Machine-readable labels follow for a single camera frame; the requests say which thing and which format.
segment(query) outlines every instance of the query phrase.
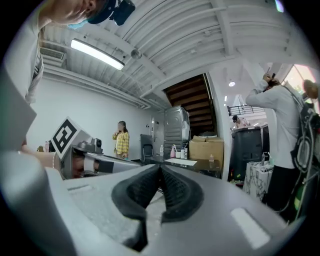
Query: ceiling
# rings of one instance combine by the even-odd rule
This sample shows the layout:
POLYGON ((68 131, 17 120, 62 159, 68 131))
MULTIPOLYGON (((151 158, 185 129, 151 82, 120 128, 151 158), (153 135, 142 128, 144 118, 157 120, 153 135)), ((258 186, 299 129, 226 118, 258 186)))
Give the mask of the ceiling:
MULTIPOLYGON (((223 85, 237 81, 238 86, 225 87, 226 94, 236 95, 251 80, 239 61, 240 55, 249 58, 247 52, 257 49, 260 53, 258 49, 263 48, 288 56, 283 61, 286 62, 299 46, 292 23, 285 14, 277 12, 273 0, 132 1, 136 10, 123 26, 110 20, 99 25, 85 24, 79 29, 46 26, 42 46, 67 53, 67 59, 62 68, 46 65, 45 72, 51 78, 64 74, 71 80, 79 76, 81 81, 77 82, 83 87, 98 85, 96 90, 107 88, 137 107, 163 109, 169 102, 161 91, 182 81, 182 74, 234 60, 221 65, 216 73, 223 85), (118 71, 72 49, 74 38, 113 55, 125 67, 118 71), (131 58, 133 49, 142 52, 141 59, 131 58)), ((201 73, 204 72, 199 70, 195 75, 201 73)))

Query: woman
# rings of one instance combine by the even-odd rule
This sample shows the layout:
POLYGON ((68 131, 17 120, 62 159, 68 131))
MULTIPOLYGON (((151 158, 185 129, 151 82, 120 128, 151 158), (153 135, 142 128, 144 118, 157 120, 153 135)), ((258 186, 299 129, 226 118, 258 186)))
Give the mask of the woman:
POLYGON ((112 139, 116 141, 114 148, 115 156, 121 159, 128 158, 129 132, 125 121, 118 123, 118 131, 112 135, 112 139))
MULTIPOLYGON (((33 80, 38 64, 39 33, 47 24, 79 24, 85 21, 100 23, 107 19, 110 11, 108 0, 47 0, 23 24, 12 41, 3 61, 3 68, 17 91, 28 104, 36 101, 38 81, 33 80)), ((60 160, 56 153, 35 152, 22 143, 22 151, 37 157, 44 167, 59 169, 60 160)), ((83 170, 83 157, 74 159, 75 170, 83 170)))

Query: white long-sleeve shirt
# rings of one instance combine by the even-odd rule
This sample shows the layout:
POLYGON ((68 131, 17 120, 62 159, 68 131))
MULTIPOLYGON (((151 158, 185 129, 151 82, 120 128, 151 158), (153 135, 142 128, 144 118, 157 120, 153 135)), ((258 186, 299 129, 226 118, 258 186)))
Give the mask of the white long-sleeve shirt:
MULTIPOLYGON (((290 92, 283 86, 274 86, 262 92, 268 83, 262 80, 246 97, 249 106, 273 109, 276 115, 277 155, 273 155, 274 165, 294 169, 290 152, 294 149, 299 133, 299 112, 290 92)), ((303 104, 301 95, 288 83, 285 85, 303 104)))

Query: black pants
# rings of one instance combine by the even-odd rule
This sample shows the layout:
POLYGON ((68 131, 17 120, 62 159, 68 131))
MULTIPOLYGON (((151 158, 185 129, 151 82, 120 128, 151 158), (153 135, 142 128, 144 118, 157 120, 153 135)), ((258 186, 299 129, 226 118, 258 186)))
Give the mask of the black pants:
MULTIPOLYGON (((274 166, 266 197, 266 203, 269 207, 275 211, 280 211, 286 207, 299 178, 299 173, 298 169, 274 166)), ((292 203, 287 210, 280 213, 285 220, 291 220, 294 214, 295 209, 292 203)))

